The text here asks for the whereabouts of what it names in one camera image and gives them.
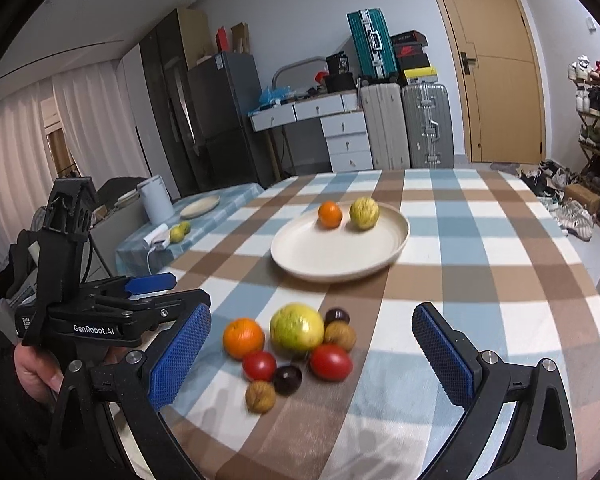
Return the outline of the person's left hand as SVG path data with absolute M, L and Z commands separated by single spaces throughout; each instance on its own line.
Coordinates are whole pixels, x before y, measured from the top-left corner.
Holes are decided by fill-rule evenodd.
M 24 391 L 35 401 L 50 403 L 64 381 L 55 358 L 33 346 L 17 344 L 14 352 L 17 377 Z

